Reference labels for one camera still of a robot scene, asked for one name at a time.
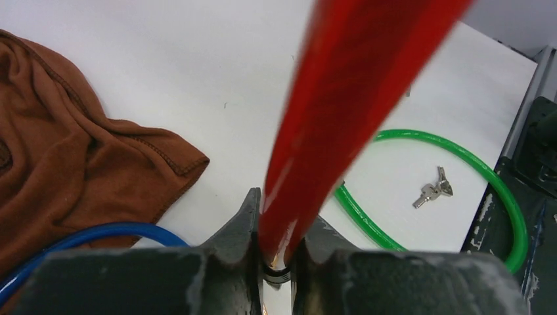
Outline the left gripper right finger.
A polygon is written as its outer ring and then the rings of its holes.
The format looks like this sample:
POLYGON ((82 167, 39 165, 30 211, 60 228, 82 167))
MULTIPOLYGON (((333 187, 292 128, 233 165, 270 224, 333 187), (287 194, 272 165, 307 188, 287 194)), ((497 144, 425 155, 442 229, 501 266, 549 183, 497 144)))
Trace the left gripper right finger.
POLYGON ((317 218, 293 260, 294 314, 527 314, 488 254, 362 250, 317 218))

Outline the red cable lock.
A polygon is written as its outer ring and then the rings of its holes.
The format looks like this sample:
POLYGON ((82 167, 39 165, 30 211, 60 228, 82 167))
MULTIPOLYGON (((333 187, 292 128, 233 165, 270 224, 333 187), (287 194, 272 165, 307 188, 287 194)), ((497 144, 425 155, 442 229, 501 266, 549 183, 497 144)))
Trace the red cable lock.
POLYGON ((326 198, 469 1, 316 1, 259 208, 265 279, 290 262, 326 198))

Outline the blue cable lock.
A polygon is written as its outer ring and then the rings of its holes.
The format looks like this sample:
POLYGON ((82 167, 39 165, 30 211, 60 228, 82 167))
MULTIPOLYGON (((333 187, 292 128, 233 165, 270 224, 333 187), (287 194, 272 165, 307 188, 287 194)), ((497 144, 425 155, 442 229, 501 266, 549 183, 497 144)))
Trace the blue cable lock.
POLYGON ((25 262, 19 269, 7 276, 7 278, 1 282, 1 306, 4 306, 16 293, 47 255, 116 236, 139 236, 148 238, 166 247, 189 246, 189 244, 183 241, 179 236, 155 224, 112 222, 79 230, 41 250, 30 260, 25 262))

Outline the key bunch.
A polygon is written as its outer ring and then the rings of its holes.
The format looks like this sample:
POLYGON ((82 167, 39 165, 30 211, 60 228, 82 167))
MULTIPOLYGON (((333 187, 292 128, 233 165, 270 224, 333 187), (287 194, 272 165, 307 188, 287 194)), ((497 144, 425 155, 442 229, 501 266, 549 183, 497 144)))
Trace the key bunch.
POLYGON ((415 209, 420 208, 429 201, 436 200, 439 196, 454 196, 450 182, 448 181, 445 170, 442 166, 437 167, 438 181, 436 184, 425 184, 421 188, 420 197, 412 204, 415 209))

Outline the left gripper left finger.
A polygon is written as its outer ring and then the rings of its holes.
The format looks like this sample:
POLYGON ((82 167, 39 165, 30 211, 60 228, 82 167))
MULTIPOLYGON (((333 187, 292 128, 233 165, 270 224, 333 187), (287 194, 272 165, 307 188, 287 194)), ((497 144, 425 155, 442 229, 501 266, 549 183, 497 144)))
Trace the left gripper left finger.
POLYGON ((76 249, 49 255, 14 314, 261 314, 261 190, 196 247, 76 249))

